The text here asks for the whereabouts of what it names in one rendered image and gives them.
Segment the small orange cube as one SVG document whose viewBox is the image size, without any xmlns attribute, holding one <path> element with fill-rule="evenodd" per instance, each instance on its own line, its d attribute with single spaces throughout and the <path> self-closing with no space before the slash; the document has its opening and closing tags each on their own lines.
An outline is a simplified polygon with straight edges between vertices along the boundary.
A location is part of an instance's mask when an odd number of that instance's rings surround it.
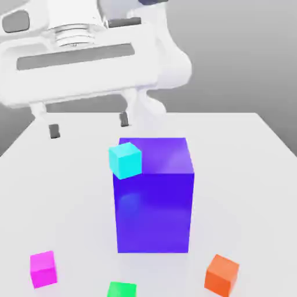
<svg viewBox="0 0 297 297">
<path fill-rule="evenodd" d="M 206 270 L 204 288 L 221 297 L 230 297 L 239 267 L 238 263 L 216 254 Z"/>
</svg>

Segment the large purple box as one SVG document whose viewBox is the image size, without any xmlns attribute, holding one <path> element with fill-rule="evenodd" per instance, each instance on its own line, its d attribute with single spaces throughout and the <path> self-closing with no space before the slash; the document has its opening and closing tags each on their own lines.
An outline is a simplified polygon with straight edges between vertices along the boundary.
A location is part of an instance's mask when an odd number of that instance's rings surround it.
<svg viewBox="0 0 297 297">
<path fill-rule="evenodd" d="M 119 253 L 189 250 L 194 169 L 185 138 L 127 138 L 142 152 L 142 173 L 113 178 Z"/>
</svg>

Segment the small magenta cube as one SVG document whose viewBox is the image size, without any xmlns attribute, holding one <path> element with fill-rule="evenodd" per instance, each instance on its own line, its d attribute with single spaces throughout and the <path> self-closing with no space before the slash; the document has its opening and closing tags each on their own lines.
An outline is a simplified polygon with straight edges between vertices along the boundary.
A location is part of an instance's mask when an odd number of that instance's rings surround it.
<svg viewBox="0 0 297 297">
<path fill-rule="evenodd" d="M 34 289 L 57 283 L 57 270 L 53 251 L 30 256 L 30 276 Z"/>
</svg>

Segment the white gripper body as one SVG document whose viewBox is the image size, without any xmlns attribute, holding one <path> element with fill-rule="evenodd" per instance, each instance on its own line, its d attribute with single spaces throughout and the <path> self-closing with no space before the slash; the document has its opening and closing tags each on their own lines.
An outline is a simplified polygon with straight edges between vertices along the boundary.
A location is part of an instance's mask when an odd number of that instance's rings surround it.
<svg viewBox="0 0 297 297">
<path fill-rule="evenodd" d="M 44 37 L 0 44 L 0 102 L 13 108 L 151 87 L 159 73 L 149 24 L 101 31 L 83 49 L 55 48 Z"/>
</svg>

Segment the small cyan cube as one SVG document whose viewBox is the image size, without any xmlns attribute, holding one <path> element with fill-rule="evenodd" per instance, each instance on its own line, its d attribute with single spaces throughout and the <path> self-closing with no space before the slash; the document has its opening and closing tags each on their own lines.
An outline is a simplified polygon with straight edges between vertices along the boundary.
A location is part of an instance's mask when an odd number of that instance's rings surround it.
<svg viewBox="0 0 297 297">
<path fill-rule="evenodd" d="M 142 152 L 131 142 L 110 147 L 109 167 L 119 179 L 126 179 L 142 173 Z"/>
</svg>

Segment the small green cube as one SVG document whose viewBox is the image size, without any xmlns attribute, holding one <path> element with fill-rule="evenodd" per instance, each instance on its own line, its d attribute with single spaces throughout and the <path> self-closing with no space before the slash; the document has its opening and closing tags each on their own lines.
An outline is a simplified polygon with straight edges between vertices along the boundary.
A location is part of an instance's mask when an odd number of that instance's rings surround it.
<svg viewBox="0 0 297 297">
<path fill-rule="evenodd" d="M 112 281 L 109 285 L 107 297 L 136 297 L 137 285 Z"/>
</svg>

